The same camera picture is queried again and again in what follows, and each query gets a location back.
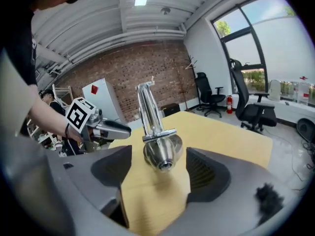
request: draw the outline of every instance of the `office chair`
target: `office chair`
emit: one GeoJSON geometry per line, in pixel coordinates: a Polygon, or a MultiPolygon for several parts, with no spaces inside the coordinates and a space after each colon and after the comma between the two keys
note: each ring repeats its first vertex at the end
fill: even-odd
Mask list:
{"type": "Polygon", "coordinates": [[[242,122],[241,127],[246,127],[248,130],[261,134],[263,125],[274,127],[277,125],[277,118],[274,111],[275,106],[267,103],[261,103],[263,96],[268,96],[266,92],[258,92],[254,95],[258,96],[258,101],[254,104],[247,104],[249,92],[244,81],[241,71],[241,63],[238,60],[231,59],[231,73],[238,89],[239,100],[236,109],[236,117],[239,120],[247,121],[249,124],[242,122]]]}
{"type": "Polygon", "coordinates": [[[211,111],[215,111],[219,114],[220,118],[222,118],[221,113],[217,110],[217,104],[225,99],[225,95],[220,94],[220,89],[223,87],[217,87],[217,94],[212,94],[212,90],[205,73],[197,73],[195,83],[201,93],[200,100],[205,103],[200,107],[200,109],[201,111],[208,110],[204,116],[207,116],[211,111]]]}

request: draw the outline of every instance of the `red fire extinguisher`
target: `red fire extinguisher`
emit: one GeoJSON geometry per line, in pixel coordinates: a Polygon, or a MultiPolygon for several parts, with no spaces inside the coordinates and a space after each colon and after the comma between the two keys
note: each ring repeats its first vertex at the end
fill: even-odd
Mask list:
{"type": "Polygon", "coordinates": [[[232,95],[229,95],[227,98],[226,98],[226,105],[227,105],[227,113],[228,114],[231,114],[233,113],[232,111],[232,95]]]}

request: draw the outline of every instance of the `person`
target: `person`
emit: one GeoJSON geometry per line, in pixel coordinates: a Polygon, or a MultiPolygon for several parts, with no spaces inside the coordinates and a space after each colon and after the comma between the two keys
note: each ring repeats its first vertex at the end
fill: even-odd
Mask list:
{"type": "MultiPolygon", "coordinates": [[[[81,142],[80,134],[72,127],[67,127],[65,117],[57,113],[53,108],[45,104],[38,95],[35,77],[36,41],[32,37],[31,20],[36,10],[44,10],[55,7],[64,2],[74,3],[77,0],[15,0],[14,6],[9,6],[12,14],[4,24],[3,35],[4,49],[15,66],[19,75],[30,87],[35,101],[28,116],[32,121],[47,132],[68,137],[81,142]]],[[[21,134],[29,135],[26,121],[21,134]]]]}
{"type": "MultiPolygon", "coordinates": [[[[46,89],[40,92],[40,98],[43,102],[45,102],[48,106],[53,108],[57,113],[65,116],[65,110],[60,105],[60,103],[55,99],[54,92],[50,89],[46,89]]],[[[67,139],[65,137],[57,136],[58,140],[64,141],[64,151],[67,156],[82,154],[79,150],[79,146],[77,142],[73,139],[67,139]]]]}

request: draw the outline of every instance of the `white ceiling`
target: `white ceiling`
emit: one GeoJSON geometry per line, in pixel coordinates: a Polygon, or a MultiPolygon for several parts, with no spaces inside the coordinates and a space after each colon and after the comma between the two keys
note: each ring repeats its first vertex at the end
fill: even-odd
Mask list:
{"type": "Polygon", "coordinates": [[[207,0],[147,0],[146,6],[136,7],[134,1],[78,0],[35,12],[32,31],[47,49],[38,54],[36,68],[41,74],[63,73],[97,53],[131,42],[182,39],[183,23],[207,0]],[[164,7],[170,8],[168,15],[161,13],[164,7]]]}

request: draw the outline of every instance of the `gray device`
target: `gray device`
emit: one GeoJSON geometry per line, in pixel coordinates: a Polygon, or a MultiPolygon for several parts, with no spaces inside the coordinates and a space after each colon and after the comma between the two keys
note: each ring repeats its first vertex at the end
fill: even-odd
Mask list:
{"type": "MultiPolygon", "coordinates": [[[[121,183],[131,167],[131,146],[58,157],[35,141],[2,132],[0,148],[1,170],[12,193],[48,233],[134,235],[128,231],[121,194],[121,183]]],[[[266,169],[240,159],[188,148],[186,168],[191,188],[186,209],[162,236],[209,232],[230,236],[266,226],[274,230],[291,211],[286,207],[294,207],[297,200],[266,169]],[[264,183],[273,184],[284,197],[284,208],[257,226],[261,215],[255,192],[264,183]]]]}
{"type": "Polygon", "coordinates": [[[95,151],[102,139],[112,142],[131,135],[129,126],[104,118],[102,109],[82,97],[73,100],[66,113],[66,120],[68,125],[81,134],[87,152],[95,151]]]}

